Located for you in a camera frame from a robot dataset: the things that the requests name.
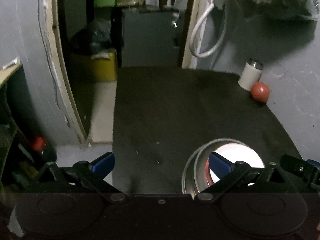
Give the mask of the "wooden side counter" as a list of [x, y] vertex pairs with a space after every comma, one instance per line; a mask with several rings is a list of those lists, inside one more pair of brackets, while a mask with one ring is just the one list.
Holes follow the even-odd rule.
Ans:
[[0, 70], [0, 87], [3, 87], [10, 77], [21, 68], [21, 66], [22, 63], [19, 57], [2, 66]]

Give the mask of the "steel plate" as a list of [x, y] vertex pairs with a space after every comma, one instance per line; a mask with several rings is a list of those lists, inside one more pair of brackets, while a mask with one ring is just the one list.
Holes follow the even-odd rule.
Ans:
[[252, 167], [264, 167], [259, 155], [243, 142], [231, 138], [215, 139], [198, 148], [189, 157], [182, 176], [183, 193], [196, 196], [220, 180], [222, 165], [209, 167], [209, 155], [212, 152], [231, 163], [244, 161]]

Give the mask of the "shiny steel bowl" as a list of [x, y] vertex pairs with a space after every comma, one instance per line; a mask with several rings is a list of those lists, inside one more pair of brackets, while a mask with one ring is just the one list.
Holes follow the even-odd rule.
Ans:
[[209, 170], [210, 145], [199, 147], [188, 159], [181, 179], [182, 192], [193, 198], [213, 184]]

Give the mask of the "white bowl red rim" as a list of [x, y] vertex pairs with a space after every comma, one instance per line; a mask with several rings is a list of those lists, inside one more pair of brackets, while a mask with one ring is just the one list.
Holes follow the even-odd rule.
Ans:
[[208, 166], [213, 184], [231, 173], [237, 161], [244, 161], [253, 168], [265, 167], [262, 159], [250, 147], [235, 142], [227, 143], [209, 154]]

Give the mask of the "yellow container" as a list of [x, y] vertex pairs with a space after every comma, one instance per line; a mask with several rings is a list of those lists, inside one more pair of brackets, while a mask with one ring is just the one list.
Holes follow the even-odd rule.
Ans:
[[117, 80], [117, 55], [115, 50], [101, 51], [91, 56], [90, 67], [97, 82]]

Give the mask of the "white steel-lid canister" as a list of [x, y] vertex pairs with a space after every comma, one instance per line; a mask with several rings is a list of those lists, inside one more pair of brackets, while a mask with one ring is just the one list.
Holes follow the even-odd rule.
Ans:
[[259, 81], [263, 71], [263, 64], [250, 58], [247, 60], [245, 67], [240, 75], [238, 84], [246, 91], [250, 91], [253, 85]]

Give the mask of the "red tomato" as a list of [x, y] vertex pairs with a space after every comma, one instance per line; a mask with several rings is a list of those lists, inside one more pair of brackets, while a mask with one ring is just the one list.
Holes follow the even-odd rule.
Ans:
[[250, 91], [251, 97], [261, 103], [267, 103], [270, 96], [270, 89], [268, 85], [263, 82], [256, 82]]

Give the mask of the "dark grey cabinet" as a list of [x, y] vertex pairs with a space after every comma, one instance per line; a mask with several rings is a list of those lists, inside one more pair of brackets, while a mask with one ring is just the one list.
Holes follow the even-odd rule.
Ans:
[[177, 67], [184, 14], [125, 10], [124, 67]]

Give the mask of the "cream door frame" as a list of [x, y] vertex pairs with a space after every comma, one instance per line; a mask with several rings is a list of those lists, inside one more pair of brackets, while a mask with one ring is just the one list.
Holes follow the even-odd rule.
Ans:
[[63, 0], [43, 0], [45, 48], [49, 58], [49, 71], [55, 87], [55, 101], [68, 130], [78, 143], [83, 144], [87, 132], [73, 96], [68, 74], [70, 57], [67, 49], [66, 20]]

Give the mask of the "red-lid jar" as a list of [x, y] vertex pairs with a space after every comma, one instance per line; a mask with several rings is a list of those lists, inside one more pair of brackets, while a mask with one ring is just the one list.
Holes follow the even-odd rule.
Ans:
[[37, 152], [43, 152], [44, 149], [46, 148], [46, 144], [47, 144], [46, 138], [36, 137], [33, 142], [32, 148]]

